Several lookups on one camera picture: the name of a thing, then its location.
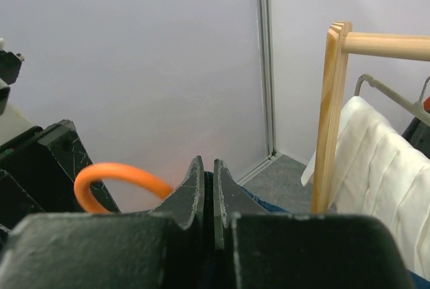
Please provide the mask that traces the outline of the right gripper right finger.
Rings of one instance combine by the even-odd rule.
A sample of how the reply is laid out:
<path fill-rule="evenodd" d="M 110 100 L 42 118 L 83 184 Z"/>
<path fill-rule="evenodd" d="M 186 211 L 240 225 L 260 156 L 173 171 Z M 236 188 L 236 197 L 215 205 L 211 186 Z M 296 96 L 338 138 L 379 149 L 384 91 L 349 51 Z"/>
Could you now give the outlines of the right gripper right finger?
<path fill-rule="evenodd" d="M 356 214 L 268 212 L 214 163 L 219 288 L 413 288 L 388 229 Z"/>

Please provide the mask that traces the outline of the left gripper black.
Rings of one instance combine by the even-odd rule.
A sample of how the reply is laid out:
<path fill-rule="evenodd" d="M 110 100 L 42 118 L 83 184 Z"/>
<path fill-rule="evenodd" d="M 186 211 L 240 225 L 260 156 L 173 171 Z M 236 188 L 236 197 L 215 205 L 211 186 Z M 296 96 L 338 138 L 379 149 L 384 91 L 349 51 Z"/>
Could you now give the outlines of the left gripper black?
<path fill-rule="evenodd" d="M 1 145 L 1 234 L 40 212 L 82 212 L 73 191 L 92 161 L 71 120 L 33 126 Z"/>

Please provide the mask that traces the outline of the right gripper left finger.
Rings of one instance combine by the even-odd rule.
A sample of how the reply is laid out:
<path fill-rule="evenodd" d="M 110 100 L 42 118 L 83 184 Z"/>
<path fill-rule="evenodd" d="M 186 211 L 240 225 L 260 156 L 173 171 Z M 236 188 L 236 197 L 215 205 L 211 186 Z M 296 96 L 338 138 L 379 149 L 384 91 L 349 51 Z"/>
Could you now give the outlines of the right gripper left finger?
<path fill-rule="evenodd" d="M 191 161 L 154 210 L 34 214 L 10 233 L 2 288 L 203 288 L 205 176 Z"/>

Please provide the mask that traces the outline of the orange plastic hanger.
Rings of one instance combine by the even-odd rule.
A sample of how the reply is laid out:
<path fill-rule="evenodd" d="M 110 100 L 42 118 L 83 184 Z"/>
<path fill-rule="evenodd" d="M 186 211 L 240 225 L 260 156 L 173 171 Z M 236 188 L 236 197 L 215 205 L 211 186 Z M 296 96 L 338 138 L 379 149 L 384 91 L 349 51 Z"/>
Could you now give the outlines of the orange plastic hanger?
<path fill-rule="evenodd" d="M 97 163 L 80 171 L 73 186 L 78 203 L 87 212 L 111 211 L 90 190 L 97 181 L 107 183 L 107 189 L 113 193 L 112 197 L 121 212 L 154 208 L 173 191 L 173 187 L 161 178 L 140 168 L 123 163 Z"/>

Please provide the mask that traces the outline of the white pleated skirt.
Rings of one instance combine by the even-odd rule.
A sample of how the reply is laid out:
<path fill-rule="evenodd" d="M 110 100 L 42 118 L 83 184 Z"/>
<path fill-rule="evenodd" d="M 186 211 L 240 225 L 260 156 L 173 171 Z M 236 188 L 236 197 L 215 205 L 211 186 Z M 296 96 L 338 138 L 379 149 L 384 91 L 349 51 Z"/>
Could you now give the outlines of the white pleated skirt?
<path fill-rule="evenodd" d="M 429 159 L 360 96 L 341 110 L 328 205 L 379 219 L 407 268 L 429 278 Z"/>

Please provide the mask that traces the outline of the grey hanger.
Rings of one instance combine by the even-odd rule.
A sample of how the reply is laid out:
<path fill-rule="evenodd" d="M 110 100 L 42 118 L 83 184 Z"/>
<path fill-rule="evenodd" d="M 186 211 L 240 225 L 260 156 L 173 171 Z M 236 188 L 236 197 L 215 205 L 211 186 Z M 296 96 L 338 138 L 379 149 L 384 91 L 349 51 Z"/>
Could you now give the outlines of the grey hanger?
<path fill-rule="evenodd" d="M 373 87 L 384 94 L 386 97 L 391 99 L 394 103 L 400 105 L 414 117 L 422 121 L 424 124 L 429 126 L 429 113 L 426 111 L 424 107 L 424 96 L 429 84 L 429 77 L 426 78 L 423 88 L 421 90 L 421 94 L 416 102 L 411 102 L 405 97 L 401 96 L 401 94 L 397 93 L 395 90 L 389 88 L 389 86 L 383 84 L 383 82 L 375 79 L 373 76 L 369 74 L 361 75 L 357 83 L 355 85 L 354 96 L 359 96 L 361 91 L 361 86 L 364 82 L 367 82 L 370 87 Z"/>

